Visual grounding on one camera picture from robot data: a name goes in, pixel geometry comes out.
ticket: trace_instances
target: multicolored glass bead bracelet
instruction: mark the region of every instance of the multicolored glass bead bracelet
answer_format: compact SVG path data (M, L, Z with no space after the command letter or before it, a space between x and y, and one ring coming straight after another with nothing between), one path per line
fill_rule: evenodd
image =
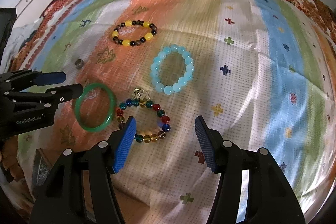
M184 63L186 64L186 72L182 77L179 78L177 83L174 83L173 86L167 85L164 86L161 83L159 78L159 68L162 64L162 61L166 58L171 52L178 52L182 55ZM179 92L183 86L187 84L188 81L191 81L193 78L193 72L195 70L194 60L191 58L190 52L185 50L185 47L179 47L178 45L171 45L170 47L164 47L161 52L154 58L153 64L151 65L151 77L152 84L155 87L157 92L164 92L167 95L172 94L173 92Z
M119 39L119 31L123 27L129 27L132 25L140 25L144 26L146 28L150 28L151 31L146 33L143 37L141 37L139 40L136 41L131 41L129 39ZM120 25L117 25L116 28L113 30L113 33L111 34L111 37L115 44L123 45L123 46L132 46L134 47L135 45L140 46L142 43L145 43L148 40L151 40L154 35L156 35L157 32L157 27L153 23L149 23L148 21L141 21L141 20L126 20L125 22L121 23Z
M166 115L166 112L161 109L161 106L159 104L154 104L153 101L151 100L138 100L138 99L127 99L126 102L122 102L119 105L119 109L117 109L117 120L119 122L119 129L122 129L125 126L125 118L123 117L124 110L127 107L131 106L139 106L140 107L147 107L147 108L152 108L154 111L156 111L156 115L161 119L161 122L163 123L162 125L162 130L159 131L157 134L152 134L152 136L149 135L139 135L136 134L134 139L138 143L150 143L150 142L156 142L158 139L164 139L166 137L166 133L170 131L170 125L168 124L170 121L170 118Z

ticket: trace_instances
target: light blue bead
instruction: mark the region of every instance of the light blue bead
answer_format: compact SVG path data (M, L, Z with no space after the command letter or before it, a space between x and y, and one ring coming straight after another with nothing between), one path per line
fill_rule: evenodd
M194 60L191 58L191 57L187 57L185 60L184 60L184 63L186 65L192 65L194 63Z
M179 83L175 83L173 85L173 91L179 92L179 91L181 91L181 89L182 89L182 86Z
M164 88L165 88L165 86L164 86L163 84L161 84L161 83L158 83L158 84L155 86L155 90L156 90L157 92L163 92Z
M189 71L185 72L183 75L184 78L187 79L187 81L190 81L193 78L193 74Z
M159 72L157 70L152 70L149 74L152 78L159 77Z
M171 50L170 50L169 47L164 47L164 48L163 48L163 51L164 51L167 55L170 54L170 52L171 52Z
M160 83L160 78L158 78L158 77L153 77L152 78L152 84L153 84L153 86L156 86L159 83Z
M184 53L184 52L185 52L185 47L179 47L179 48L177 49L177 52L178 52L179 54Z
M177 52L177 49L178 49L179 47L178 47L178 45L176 45L176 44L173 44L173 45L171 45L170 46L170 50L172 51L172 52Z
M170 95L173 93L173 87L170 85L166 85L164 88L165 94Z
M161 60L164 60L166 58L167 54L165 52L159 52L157 56L160 57Z
M160 65L158 63L153 63L151 65L151 70L159 70L159 68L160 68Z
M191 64L187 65L187 67L185 67L185 70L186 71L189 71L189 72L194 72L195 70L195 67Z
M188 58L190 56L191 56L190 52L184 52L184 53L182 53L183 59L186 59L186 58Z
M180 78L178 79L178 83L179 83L181 86L185 86L185 85L187 84L187 81L188 81L188 79L185 78L185 77L180 77Z
M161 64L162 64L162 60L161 60L160 57L155 57L155 58L153 59L153 63L158 63L159 65L161 65Z

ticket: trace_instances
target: green jade bangle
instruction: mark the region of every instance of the green jade bangle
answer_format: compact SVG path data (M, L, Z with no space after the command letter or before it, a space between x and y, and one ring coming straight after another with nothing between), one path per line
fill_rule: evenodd
M110 105L109 105L109 111L107 113L107 116L105 118L105 121L102 122L101 125L97 126L97 127L87 127L86 125L83 124L83 122L81 121L81 117L80 117L80 109L81 109L81 105L84 101L85 96L93 89L95 88L102 88L103 90L105 90L109 96L109 100L110 100ZM116 106L116 102L115 102L115 95L112 92L112 90L110 90L106 85L101 84L101 83L92 83L88 86L86 86L83 90L82 95L77 99L76 104L75 104L75 116L77 119L77 122L79 123L79 125L81 126L82 129L89 131L89 132L98 132L100 130L103 130L105 127L107 127L109 125L109 123L113 120L114 117L114 111L115 111L115 106Z

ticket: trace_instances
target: bangle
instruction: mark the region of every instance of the bangle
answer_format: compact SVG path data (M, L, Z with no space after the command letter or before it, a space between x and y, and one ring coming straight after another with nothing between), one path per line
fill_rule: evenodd
M173 86L167 85L164 86L159 78L159 68L162 64L162 61L166 58L171 52L178 52L182 55L184 63L186 64L186 72L182 77L179 78L177 83L174 83ZM179 47L178 45L171 45L170 47L164 47L161 52L154 58L153 64L151 65L151 77L152 84L155 87L157 92L164 92L167 95L172 94L173 92L179 92L183 86L187 84L188 81L192 80L193 72L195 67L193 66L194 60L191 58L190 52L185 50L185 47Z
M109 111L107 113L107 116L105 120L102 122L102 124L97 127L91 128L91 127L87 127L86 125L84 125L83 122L81 121L80 109L81 109L81 105L84 101L85 96L89 93L90 90L93 90L94 88L102 88L103 90L107 92L109 96L109 100L110 100L110 105L109 105ZM115 105L116 105L115 95L112 92L112 90L110 90L106 85L101 84L101 83L92 83L90 85L87 85L84 88L82 95L77 99L76 104L75 104L75 116L76 116L77 122L79 123L82 129L89 131L89 132L98 132L100 130L103 130L105 127L109 125L110 121L113 120Z
M143 37L141 37L139 40L136 41L131 41L129 39L119 39L119 31L123 27L129 27L132 25L141 25L147 28L151 29L151 32L146 33ZM157 27L153 23L149 23L148 21L141 21L141 20L126 20L125 22L121 23L120 25L117 25L116 28L113 30L113 33L111 34L111 38L114 41L115 44L123 45L123 46L132 46L134 47L135 45L140 46L141 43L145 43L148 40L151 40L154 35L157 33Z
M156 115L161 119L162 130L159 131L157 134L153 134L152 136L149 135L139 135L135 134L134 140L136 140L138 143L150 143L150 142L156 142L158 139L164 139L166 137L166 133L170 131L170 125L168 124L170 121L170 118L166 116L166 112L161 109L161 106L159 104L154 104L151 100L138 100L138 99L127 99L126 102L121 102L119 105L119 109L117 109L117 120L119 122L119 129L122 129L125 126L125 118L123 117L124 110L129 106L139 106L144 108L152 108L154 111L156 111Z

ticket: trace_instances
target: bedsheet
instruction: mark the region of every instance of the bedsheet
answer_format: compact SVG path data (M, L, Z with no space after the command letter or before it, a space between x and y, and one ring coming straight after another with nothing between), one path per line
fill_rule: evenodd
M153 22L157 35L141 46L114 44L113 29L128 19ZM242 149L268 148L308 222L335 180L334 19L318 0L54 0L11 69L62 70L65 84L104 83L118 102L139 86L166 111L172 127L167 137L133 143L125 167L112 176L115 187L150 206L139 223L206 223L219 175L204 162L194 133L198 115ZM144 33L128 27L120 37L136 40ZM181 92L168 96L155 91L150 65L171 44L191 53L195 71ZM78 58L85 62L81 70L74 67ZM171 54L160 78L172 85L184 72L181 56ZM104 119L106 98L99 90L90 93L82 107L85 123ZM36 149L81 151L118 129L115 118L101 132L84 131L73 104L59 105L53 127L17 137L17 160L30 190ZM125 111L143 135L159 130L151 114ZM247 187L244 173L237 222L244 219ZM31 207L31 200L21 199Z

